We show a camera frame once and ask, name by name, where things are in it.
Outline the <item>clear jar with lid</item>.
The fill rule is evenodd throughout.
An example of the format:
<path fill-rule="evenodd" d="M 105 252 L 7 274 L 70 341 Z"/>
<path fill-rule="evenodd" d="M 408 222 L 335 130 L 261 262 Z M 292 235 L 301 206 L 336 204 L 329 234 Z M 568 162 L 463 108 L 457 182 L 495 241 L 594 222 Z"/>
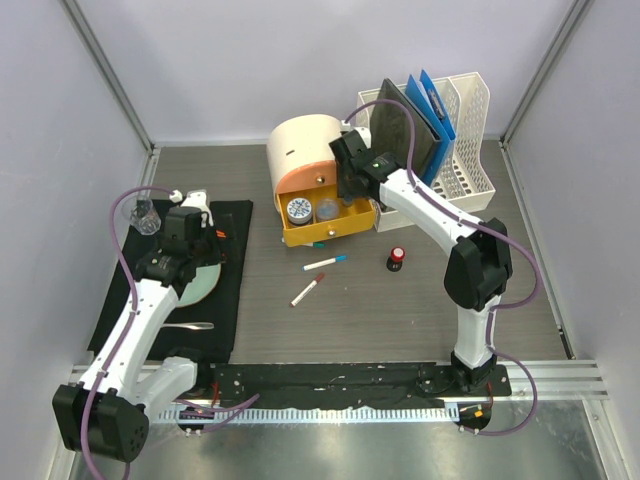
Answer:
<path fill-rule="evenodd" d="M 315 220 L 326 222 L 335 220 L 340 216 L 340 205 L 337 200 L 331 198 L 320 199 L 315 206 Z"/>

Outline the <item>cream round drawer cabinet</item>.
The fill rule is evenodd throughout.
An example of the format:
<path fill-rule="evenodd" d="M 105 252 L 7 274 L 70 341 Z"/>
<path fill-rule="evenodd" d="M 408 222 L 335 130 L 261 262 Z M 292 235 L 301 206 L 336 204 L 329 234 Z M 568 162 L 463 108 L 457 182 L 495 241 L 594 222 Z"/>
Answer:
<path fill-rule="evenodd" d="M 341 121 L 330 115 L 303 115 L 284 121 L 267 139 L 274 205 L 288 247 L 357 234 L 374 226 L 375 207 L 370 200 L 358 198 L 346 208 L 337 196 L 336 163 L 329 143 L 341 136 L 340 126 Z M 304 226 L 291 225 L 286 215 L 288 202 L 297 197 L 307 198 L 313 205 L 313 221 Z M 315 220 L 316 203 L 323 198 L 338 201 L 337 219 Z"/>

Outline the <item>blue white round tin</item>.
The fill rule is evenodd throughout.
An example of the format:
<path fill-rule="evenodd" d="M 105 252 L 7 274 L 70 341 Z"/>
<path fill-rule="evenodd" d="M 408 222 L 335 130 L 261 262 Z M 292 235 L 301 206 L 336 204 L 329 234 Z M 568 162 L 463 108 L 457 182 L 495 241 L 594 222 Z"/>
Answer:
<path fill-rule="evenodd" d="M 307 198 L 293 198 L 286 206 L 286 215 L 291 225 L 307 225 L 313 221 L 313 205 Z"/>

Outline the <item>red black stamp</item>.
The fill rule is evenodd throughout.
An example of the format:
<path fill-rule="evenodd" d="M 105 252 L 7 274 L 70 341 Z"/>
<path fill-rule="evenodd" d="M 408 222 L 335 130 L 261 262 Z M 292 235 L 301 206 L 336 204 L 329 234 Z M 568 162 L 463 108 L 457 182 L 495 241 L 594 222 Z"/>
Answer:
<path fill-rule="evenodd" d="M 386 268 L 390 272 L 398 272 L 403 266 L 403 261 L 406 256 L 406 251 L 399 246 L 393 247 L 390 251 L 389 257 L 386 261 Z"/>

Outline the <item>blue plastic folder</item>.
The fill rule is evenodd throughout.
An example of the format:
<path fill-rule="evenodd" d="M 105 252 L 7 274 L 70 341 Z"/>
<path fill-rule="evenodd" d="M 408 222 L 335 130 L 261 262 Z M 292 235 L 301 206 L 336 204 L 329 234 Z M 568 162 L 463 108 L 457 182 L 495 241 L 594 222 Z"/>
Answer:
<path fill-rule="evenodd" d="M 405 95 L 426 118 L 429 126 L 438 136 L 439 143 L 421 180 L 431 186 L 445 165 L 456 138 L 448 111 L 434 82 L 422 70 L 418 79 L 410 75 Z"/>

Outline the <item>cream perforated file organizer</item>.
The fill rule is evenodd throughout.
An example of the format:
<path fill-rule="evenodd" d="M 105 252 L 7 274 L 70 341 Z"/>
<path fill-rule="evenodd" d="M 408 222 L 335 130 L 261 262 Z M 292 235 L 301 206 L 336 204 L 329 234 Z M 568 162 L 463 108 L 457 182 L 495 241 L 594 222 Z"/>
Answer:
<path fill-rule="evenodd" d="M 489 89 L 477 72 L 432 81 L 444 101 L 456 138 L 445 165 L 430 187 L 458 208 L 469 213 L 480 212 L 488 207 L 495 194 L 495 188 L 480 161 L 489 110 Z M 405 94 L 406 83 L 396 86 Z M 358 92 L 357 106 L 377 100 L 380 87 Z M 356 115 L 356 126 L 370 130 L 374 106 Z M 378 232 L 412 225 L 408 218 L 393 209 L 384 205 L 376 206 L 376 209 L 375 228 Z"/>

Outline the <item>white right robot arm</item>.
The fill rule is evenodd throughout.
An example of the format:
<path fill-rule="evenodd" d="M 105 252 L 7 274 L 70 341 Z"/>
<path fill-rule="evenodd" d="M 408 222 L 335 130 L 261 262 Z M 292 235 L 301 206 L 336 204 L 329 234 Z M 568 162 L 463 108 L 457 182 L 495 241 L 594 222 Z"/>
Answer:
<path fill-rule="evenodd" d="M 376 155 L 355 130 L 341 134 L 329 148 L 336 161 L 340 197 L 372 199 L 396 210 L 447 255 L 444 288 L 456 305 L 458 318 L 451 380 L 460 393 L 477 393 L 497 363 L 497 355 L 489 347 L 491 309 L 500 304 L 513 273 L 507 243 L 482 229 L 492 227 L 505 235 L 505 225 L 497 219 L 483 222 L 457 209 L 394 155 Z"/>

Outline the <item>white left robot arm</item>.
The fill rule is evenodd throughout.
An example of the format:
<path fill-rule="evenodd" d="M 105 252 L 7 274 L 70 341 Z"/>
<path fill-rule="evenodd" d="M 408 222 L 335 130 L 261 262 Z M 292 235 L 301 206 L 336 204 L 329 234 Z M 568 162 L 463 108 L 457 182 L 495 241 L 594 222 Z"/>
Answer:
<path fill-rule="evenodd" d="M 217 286 L 226 256 L 209 207 L 185 201 L 169 209 L 155 248 L 130 273 L 130 294 L 97 358 L 75 385 L 61 385 L 52 406 L 66 449 L 130 463 L 150 424 L 182 393 L 205 397 L 213 375 L 172 356 L 150 376 L 139 374 L 170 314 L 204 300 Z"/>

